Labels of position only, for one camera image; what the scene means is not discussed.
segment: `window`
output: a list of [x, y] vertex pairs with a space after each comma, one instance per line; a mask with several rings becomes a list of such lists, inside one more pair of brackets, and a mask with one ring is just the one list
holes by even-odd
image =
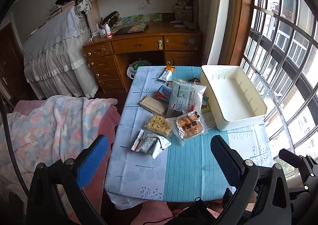
[[255, 0], [241, 67], [264, 99], [265, 128], [276, 163], [285, 148], [316, 158], [318, 145], [318, 22], [304, 0]]

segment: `door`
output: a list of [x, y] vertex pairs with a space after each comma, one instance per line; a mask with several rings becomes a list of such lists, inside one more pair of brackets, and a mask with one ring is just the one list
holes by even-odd
[[167, 65], [175, 66], [201, 66], [200, 52], [165, 52], [165, 61]]
[[31, 86], [26, 82], [23, 58], [10, 23], [0, 30], [0, 79], [16, 100], [35, 99]]

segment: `pink bedsheet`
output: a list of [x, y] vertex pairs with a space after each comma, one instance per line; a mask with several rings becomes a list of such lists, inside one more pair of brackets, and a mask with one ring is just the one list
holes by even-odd
[[[32, 110], [41, 107], [45, 100], [20, 100], [15, 109], [14, 112], [19, 112], [20, 114], [28, 116]], [[107, 168], [107, 162], [110, 157], [111, 149], [110, 145], [115, 140], [115, 127], [119, 124], [120, 121], [120, 115], [117, 112], [117, 108], [115, 106], [111, 106], [105, 115], [102, 117], [100, 125], [98, 127], [98, 134], [102, 134], [108, 137], [109, 140], [109, 149], [104, 157], [102, 163], [100, 164], [99, 168], [97, 169], [91, 183], [84, 187], [84, 192], [91, 202], [91, 204], [94, 206], [95, 210], [98, 213], [101, 213], [101, 201], [102, 201], [102, 195], [103, 195], [103, 188], [104, 188], [104, 180], [106, 176], [106, 168]], [[70, 218], [79, 223], [79, 220], [77, 219], [75, 213], [73, 212], [70, 215]]]

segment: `cable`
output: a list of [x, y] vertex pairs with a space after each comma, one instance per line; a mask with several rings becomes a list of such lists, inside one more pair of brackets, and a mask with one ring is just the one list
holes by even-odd
[[165, 220], [168, 220], [168, 219], [172, 219], [173, 218], [173, 216], [171, 216], [171, 217], [169, 217], [169, 218], [165, 218], [165, 219], [163, 219], [163, 220], [161, 220], [161, 221], [147, 221], [147, 222], [145, 222], [145, 223], [143, 223], [143, 225], [146, 225], [146, 224], [149, 224], [149, 223], [159, 223], [159, 222], [162, 222], [162, 221], [165, 221]]
[[5, 134], [5, 140], [7, 141], [7, 147], [9, 150], [9, 155], [10, 155], [10, 159], [13, 165], [13, 169], [16, 173], [16, 176], [18, 177], [18, 180], [20, 182], [20, 185], [22, 186], [23, 191], [25, 192], [26, 196], [29, 196], [29, 190], [25, 185], [25, 182], [23, 180], [23, 177], [20, 173], [18, 164], [16, 162], [16, 158], [14, 156], [14, 151], [12, 148], [12, 142], [11, 142], [11, 136], [10, 136], [10, 130], [9, 130], [9, 124], [8, 124], [8, 119], [7, 119], [7, 115], [5, 113], [4, 110], [4, 102], [2, 99], [0, 99], [0, 112], [1, 112], [1, 117], [2, 117], [2, 122], [3, 122], [3, 127], [4, 127], [4, 134]]

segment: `desk drawer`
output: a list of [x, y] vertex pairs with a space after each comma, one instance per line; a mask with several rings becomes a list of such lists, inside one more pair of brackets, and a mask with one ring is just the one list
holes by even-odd
[[116, 63], [114, 56], [104, 56], [90, 60], [90, 67], [93, 70], [107, 69], [107, 68], [115, 68]]
[[164, 36], [166, 51], [201, 51], [202, 38], [192, 36]]
[[112, 49], [115, 54], [143, 51], [158, 51], [163, 50], [163, 44], [162, 48], [159, 49], [158, 41], [160, 40], [162, 41], [162, 36], [117, 40], [112, 41]]
[[84, 52], [89, 60], [113, 54], [110, 42], [85, 47]]
[[94, 73], [98, 81], [109, 80], [109, 79], [120, 79], [117, 68], [95, 70]]
[[100, 80], [99, 84], [101, 85], [101, 88], [103, 89], [104, 92], [113, 88], [123, 88], [123, 85], [120, 79]]

